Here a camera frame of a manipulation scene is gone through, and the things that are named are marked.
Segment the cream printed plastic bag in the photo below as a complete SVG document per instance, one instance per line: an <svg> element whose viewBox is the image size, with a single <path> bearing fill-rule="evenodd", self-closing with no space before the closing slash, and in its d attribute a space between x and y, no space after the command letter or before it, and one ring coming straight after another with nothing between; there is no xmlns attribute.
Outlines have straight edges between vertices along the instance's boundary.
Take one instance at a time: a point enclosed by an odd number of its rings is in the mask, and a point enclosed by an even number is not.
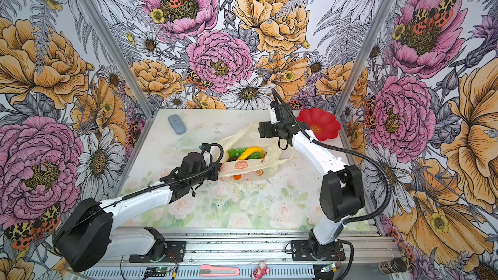
<svg viewBox="0 0 498 280"><path fill-rule="evenodd" d="M257 124L251 124L248 128L221 139L219 144L224 150L219 172L219 178L223 181L243 182L271 178L284 163L294 158L294 149L282 150L276 139L260 138ZM230 149L253 146L263 149L263 159L228 161Z"/></svg>

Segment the red flower-shaped plate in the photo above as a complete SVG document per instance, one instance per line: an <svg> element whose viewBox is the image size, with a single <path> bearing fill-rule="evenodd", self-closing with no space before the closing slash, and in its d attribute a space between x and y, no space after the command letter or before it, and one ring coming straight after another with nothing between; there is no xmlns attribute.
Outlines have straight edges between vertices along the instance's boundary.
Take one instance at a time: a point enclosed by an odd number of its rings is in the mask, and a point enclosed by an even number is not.
<svg viewBox="0 0 498 280"><path fill-rule="evenodd" d="M341 130L341 124L336 116L320 108L302 110L297 120L307 124L320 142L338 138Z"/></svg>

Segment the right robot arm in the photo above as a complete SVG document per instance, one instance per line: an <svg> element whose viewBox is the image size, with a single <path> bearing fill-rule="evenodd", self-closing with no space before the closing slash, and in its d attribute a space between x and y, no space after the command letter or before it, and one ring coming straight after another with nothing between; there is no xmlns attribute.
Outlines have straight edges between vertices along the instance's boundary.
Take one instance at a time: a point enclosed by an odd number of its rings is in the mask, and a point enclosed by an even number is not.
<svg viewBox="0 0 498 280"><path fill-rule="evenodd" d="M319 202L324 215L310 231L304 255L323 260L340 250L338 237L346 226L346 219L365 205L361 171L334 156L329 145L321 145L309 126L293 115L290 104L275 98L270 104L270 113L270 121L259 123L260 137L286 141L322 177Z"/></svg>

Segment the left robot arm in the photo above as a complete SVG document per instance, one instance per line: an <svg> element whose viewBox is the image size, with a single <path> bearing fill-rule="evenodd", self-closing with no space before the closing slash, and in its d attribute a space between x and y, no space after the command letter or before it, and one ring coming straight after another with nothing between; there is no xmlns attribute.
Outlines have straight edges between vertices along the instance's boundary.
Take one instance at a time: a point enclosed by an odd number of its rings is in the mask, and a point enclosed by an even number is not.
<svg viewBox="0 0 498 280"><path fill-rule="evenodd" d="M191 152L155 185L102 202L87 198L59 229L53 246L75 272L86 271L103 259L126 255L160 261L167 255L167 243L157 229L145 227L132 234L117 233L116 229L152 209L195 194L206 180L218 179L220 167L220 159L205 159L204 153Z"/></svg>

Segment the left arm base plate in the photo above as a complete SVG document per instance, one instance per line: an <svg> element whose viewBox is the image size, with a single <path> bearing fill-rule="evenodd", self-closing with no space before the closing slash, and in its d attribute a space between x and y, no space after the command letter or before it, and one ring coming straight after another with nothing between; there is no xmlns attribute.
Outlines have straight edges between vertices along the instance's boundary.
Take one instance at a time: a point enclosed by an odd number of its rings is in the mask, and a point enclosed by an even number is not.
<svg viewBox="0 0 498 280"><path fill-rule="evenodd" d="M130 263L181 263L184 260L185 241L155 242L144 255L131 255Z"/></svg>

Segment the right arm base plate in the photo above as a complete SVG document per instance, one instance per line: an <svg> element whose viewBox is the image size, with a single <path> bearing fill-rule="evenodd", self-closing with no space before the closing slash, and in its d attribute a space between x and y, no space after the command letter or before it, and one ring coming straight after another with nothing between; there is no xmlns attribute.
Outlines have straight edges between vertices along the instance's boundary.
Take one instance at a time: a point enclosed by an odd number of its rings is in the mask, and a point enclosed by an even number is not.
<svg viewBox="0 0 498 280"><path fill-rule="evenodd" d="M346 254L341 242L321 245L308 240L292 240L290 254L293 261L344 261Z"/></svg>

